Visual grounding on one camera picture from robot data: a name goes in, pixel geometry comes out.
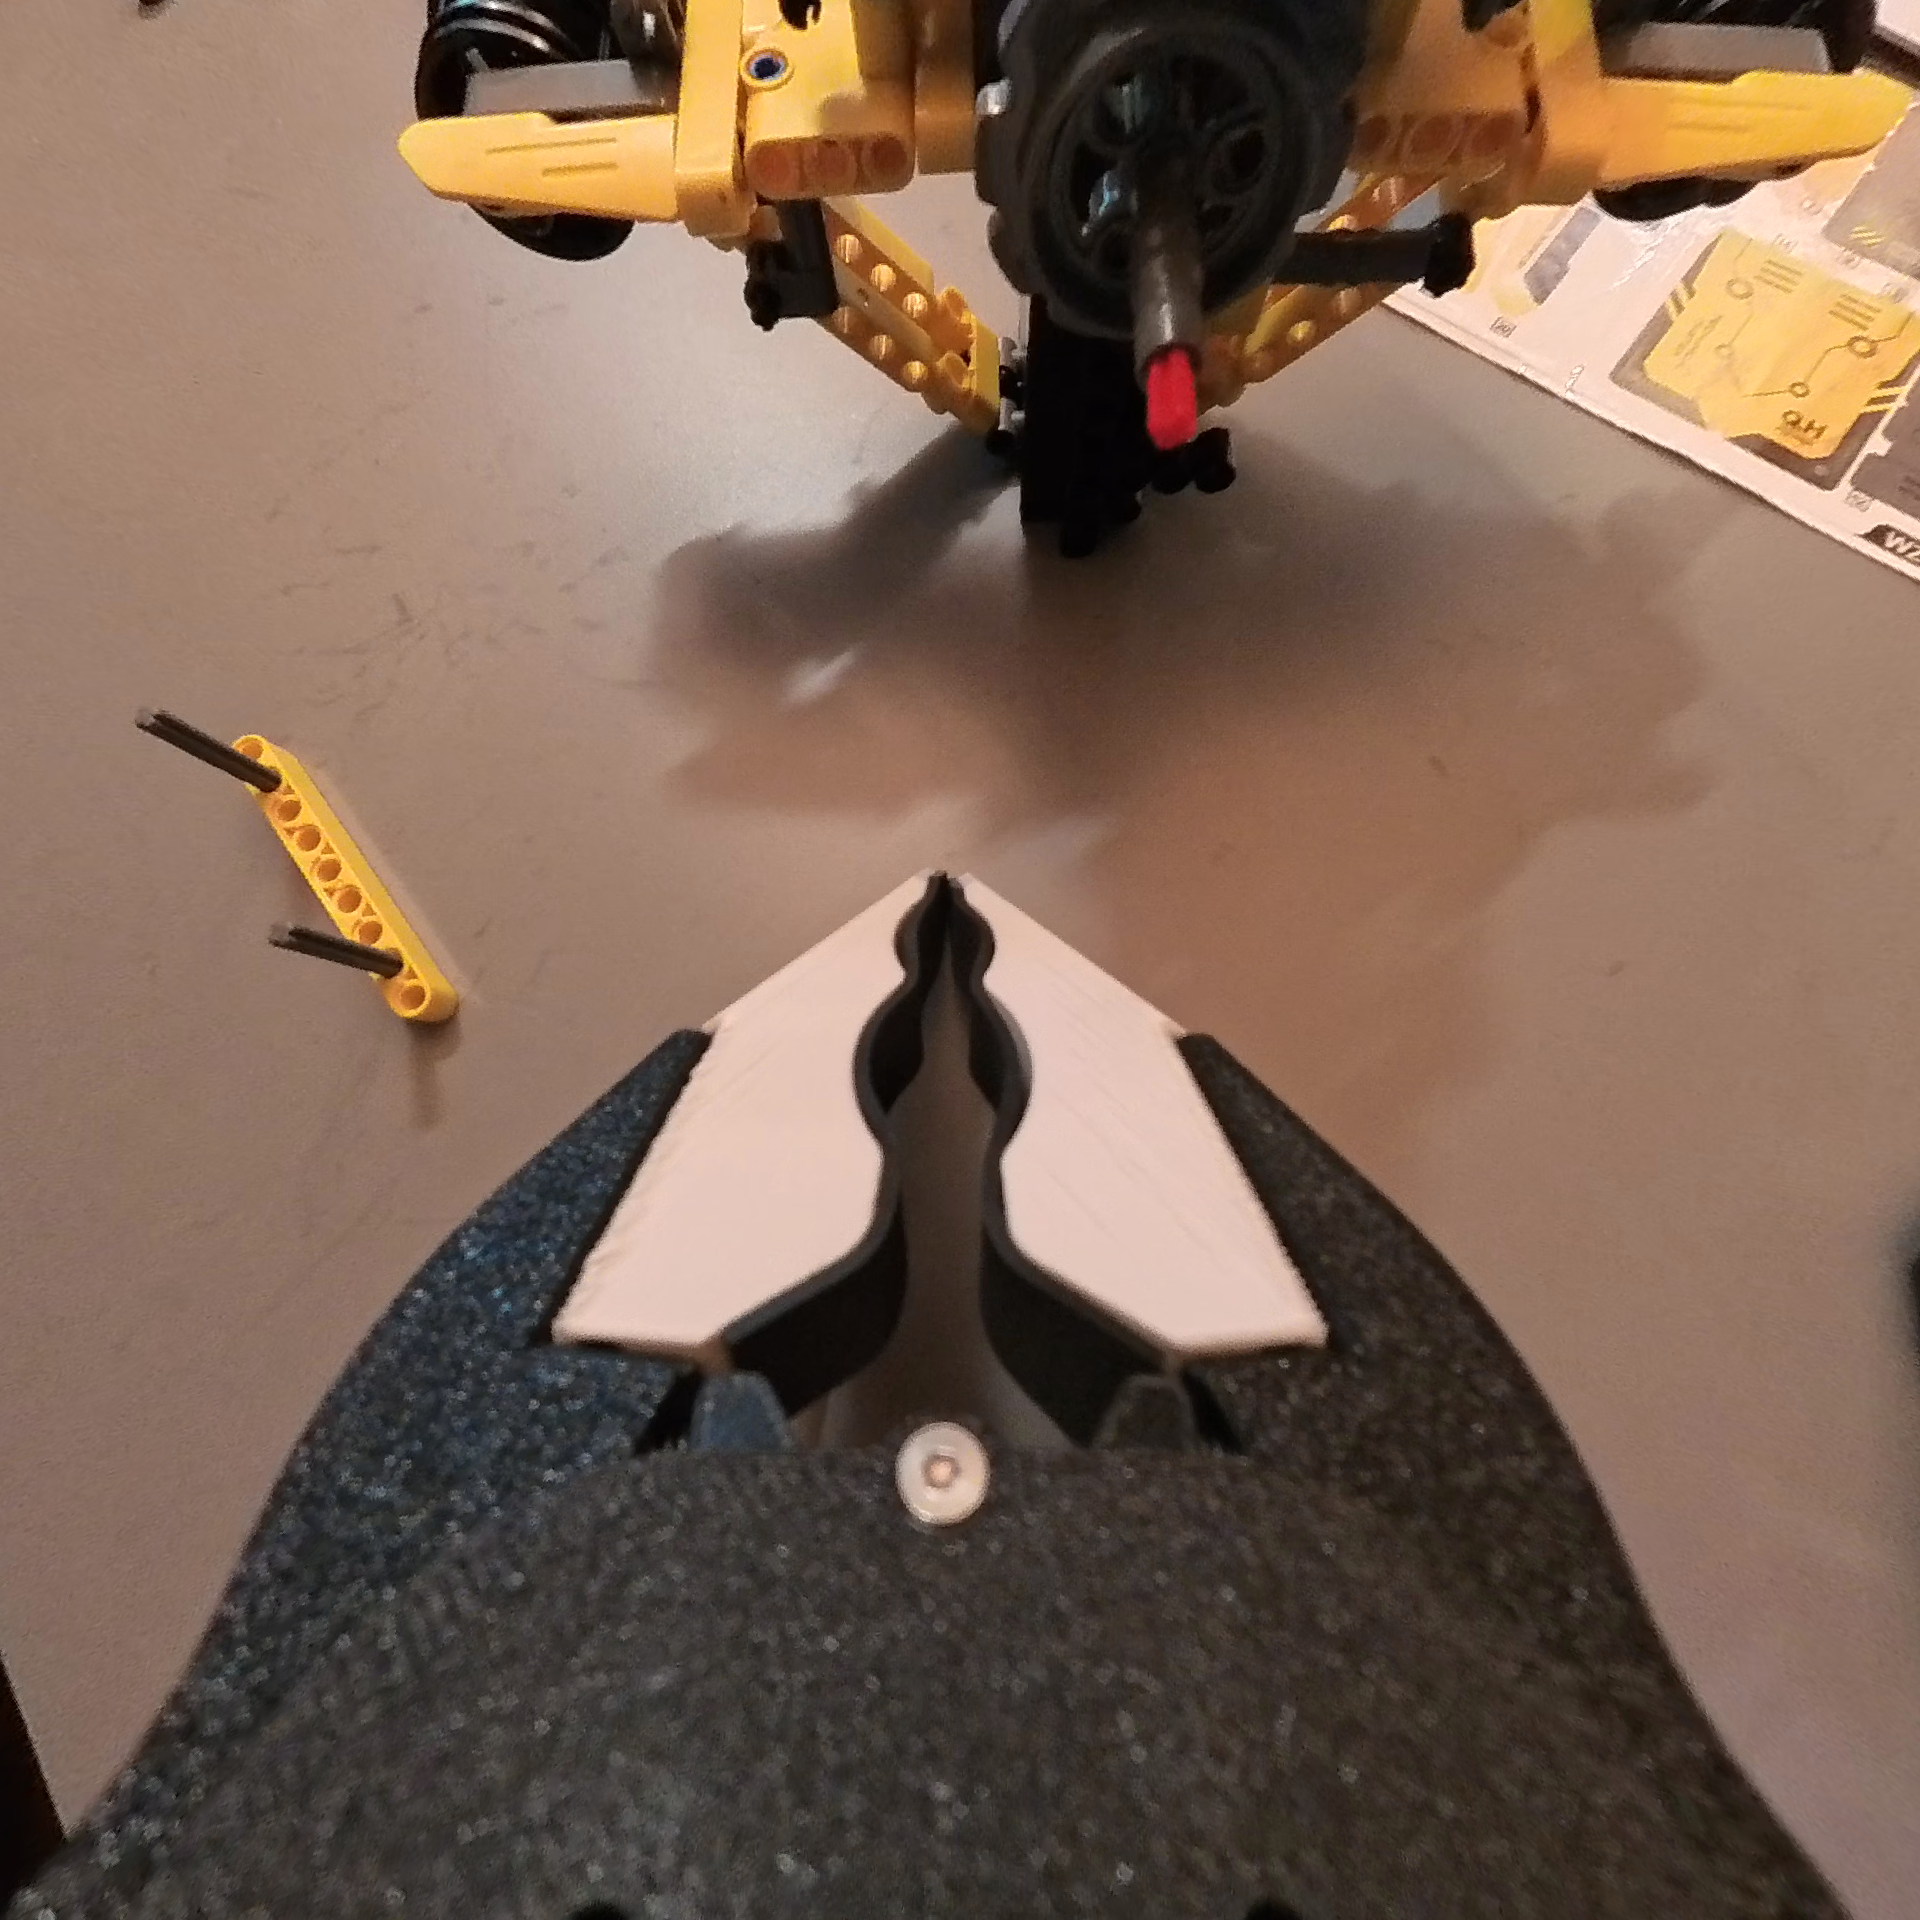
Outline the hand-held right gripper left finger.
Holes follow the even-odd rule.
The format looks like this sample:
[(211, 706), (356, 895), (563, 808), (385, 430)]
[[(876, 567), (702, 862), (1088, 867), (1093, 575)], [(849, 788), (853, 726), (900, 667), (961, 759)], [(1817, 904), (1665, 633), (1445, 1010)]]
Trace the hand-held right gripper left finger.
[(891, 1102), (927, 1056), (951, 879), (909, 879), (733, 999), (555, 1307), (555, 1342), (753, 1369), (786, 1416), (906, 1306)]

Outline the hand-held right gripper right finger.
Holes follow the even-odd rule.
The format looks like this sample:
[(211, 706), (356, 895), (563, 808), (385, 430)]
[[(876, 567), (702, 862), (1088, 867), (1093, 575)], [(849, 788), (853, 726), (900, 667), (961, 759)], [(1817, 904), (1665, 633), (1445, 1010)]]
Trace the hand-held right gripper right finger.
[(1184, 1024), (975, 879), (951, 880), (984, 1160), (984, 1327), (1024, 1390), (1093, 1444), (1138, 1378), (1329, 1347)]

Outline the yellow perforated toy beam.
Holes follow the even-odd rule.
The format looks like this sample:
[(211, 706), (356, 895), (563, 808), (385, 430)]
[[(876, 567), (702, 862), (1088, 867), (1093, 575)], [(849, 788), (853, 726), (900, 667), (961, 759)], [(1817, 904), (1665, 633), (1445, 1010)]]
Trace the yellow perforated toy beam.
[(351, 949), (345, 963), (372, 975), (399, 1021), (451, 1021), (462, 1010), (453, 982), (428, 953), (392, 895), (380, 880), (366, 850), (323, 797), (319, 779), (262, 731), (234, 736), (234, 748), (270, 779), (270, 788), (253, 788), (253, 803), (319, 895), (325, 939)]

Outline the yellow printed sticker sheet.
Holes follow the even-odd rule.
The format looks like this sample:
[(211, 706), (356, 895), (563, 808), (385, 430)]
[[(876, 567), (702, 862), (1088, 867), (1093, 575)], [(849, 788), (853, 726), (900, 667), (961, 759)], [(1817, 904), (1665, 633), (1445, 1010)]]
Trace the yellow printed sticker sheet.
[(1479, 228), (1429, 332), (1920, 575), (1920, 110), (1739, 203), (1616, 222), (1591, 201)]

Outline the yellow and black toy vehicle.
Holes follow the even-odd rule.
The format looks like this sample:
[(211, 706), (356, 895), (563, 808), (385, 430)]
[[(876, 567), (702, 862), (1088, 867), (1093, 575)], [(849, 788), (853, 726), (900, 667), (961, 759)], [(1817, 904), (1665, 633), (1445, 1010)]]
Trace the yellow and black toy vehicle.
[(1874, 8), (1588, 0), (445, 0), (399, 160), (555, 262), (744, 254), (1093, 552), (1220, 491), (1245, 386), (1479, 228), (1732, 203), (1874, 151)]

